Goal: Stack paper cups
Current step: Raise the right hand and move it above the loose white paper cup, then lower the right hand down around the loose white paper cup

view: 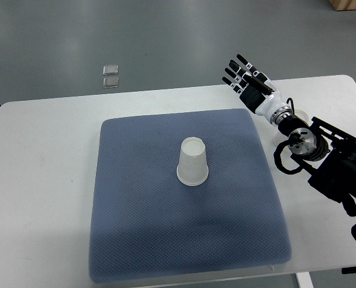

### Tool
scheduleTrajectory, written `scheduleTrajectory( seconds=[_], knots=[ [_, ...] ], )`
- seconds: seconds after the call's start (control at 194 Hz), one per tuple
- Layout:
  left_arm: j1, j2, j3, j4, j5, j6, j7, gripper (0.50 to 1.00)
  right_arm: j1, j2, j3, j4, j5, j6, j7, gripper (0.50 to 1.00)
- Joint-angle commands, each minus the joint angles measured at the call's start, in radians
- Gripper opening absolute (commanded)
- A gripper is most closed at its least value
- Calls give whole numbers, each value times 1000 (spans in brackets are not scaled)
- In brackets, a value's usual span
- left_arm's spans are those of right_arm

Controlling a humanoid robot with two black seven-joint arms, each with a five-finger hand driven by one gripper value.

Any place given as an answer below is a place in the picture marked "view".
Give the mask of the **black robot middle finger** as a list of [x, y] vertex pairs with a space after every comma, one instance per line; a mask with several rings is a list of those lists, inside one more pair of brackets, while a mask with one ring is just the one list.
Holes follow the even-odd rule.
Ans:
[[241, 72], [241, 71], [239, 70], [241, 66], [239, 66], [239, 64], [236, 63], [234, 60], [231, 60], [228, 65], [229, 65], [229, 68], [230, 68], [233, 72], [235, 72], [236, 74], [238, 74], [239, 76], [242, 76], [242, 77], [245, 77], [245, 76], [251, 77], [251, 76], [252, 76], [251, 74], [249, 74], [249, 72], [243, 72], [243, 71]]

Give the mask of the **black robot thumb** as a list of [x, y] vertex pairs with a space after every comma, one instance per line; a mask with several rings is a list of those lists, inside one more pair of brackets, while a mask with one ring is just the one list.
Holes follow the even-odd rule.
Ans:
[[264, 84], [262, 81], [260, 81], [253, 75], [245, 73], [242, 76], [242, 79], [262, 94], [272, 94], [273, 93], [273, 89], [271, 87], [267, 86], [266, 84]]

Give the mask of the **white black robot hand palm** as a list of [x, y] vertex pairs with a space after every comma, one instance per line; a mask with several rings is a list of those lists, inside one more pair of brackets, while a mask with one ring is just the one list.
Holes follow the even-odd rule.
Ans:
[[[246, 81], [249, 76], [255, 76], [273, 92], [263, 94]], [[282, 101], [279, 90], [264, 73], [239, 71], [238, 80], [239, 90], [241, 90], [239, 99], [251, 112], [260, 116], [276, 116], [279, 112], [288, 110], [288, 105]]]

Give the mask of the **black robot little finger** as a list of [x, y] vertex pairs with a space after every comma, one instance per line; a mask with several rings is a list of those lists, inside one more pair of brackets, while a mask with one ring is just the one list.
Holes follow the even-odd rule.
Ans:
[[237, 83], [233, 83], [230, 79], [222, 77], [222, 81], [227, 84], [235, 93], [241, 95], [244, 89], [239, 86]]

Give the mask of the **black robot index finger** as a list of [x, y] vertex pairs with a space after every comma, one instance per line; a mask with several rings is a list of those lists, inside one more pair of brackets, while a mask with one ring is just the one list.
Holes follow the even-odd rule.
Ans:
[[241, 54], [237, 54], [237, 59], [244, 65], [243, 67], [240, 67], [240, 71], [242, 72], [249, 72], [249, 74], [253, 76], [258, 76], [261, 74], [259, 70], [255, 68], [248, 60], [246, 60]]

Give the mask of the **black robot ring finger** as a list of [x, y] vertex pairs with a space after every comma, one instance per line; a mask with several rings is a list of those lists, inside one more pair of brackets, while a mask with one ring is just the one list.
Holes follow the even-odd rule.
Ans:
[[237, 83], [240, 86], [246, 86], [248, 83], [245, 81], [242, 76], [239, 76], [235, 72], [233, 72], [230, 68], [225, 68], [224, 71], [231, 77], [231, 81], [233, 83]]

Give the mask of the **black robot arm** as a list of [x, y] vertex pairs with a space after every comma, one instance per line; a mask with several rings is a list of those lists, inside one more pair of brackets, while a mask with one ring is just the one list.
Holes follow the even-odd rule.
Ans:
[[290, 102], [282, 100], [275, 84], [242, 55], [231, 60], [225, 72], [222, 80], [240, 101], [286, 137], [273, 154], [276, 167], [287, 175], [305, 170], [311, 187], [356, 217], [356, 138], [317, 117], [307, 124]]

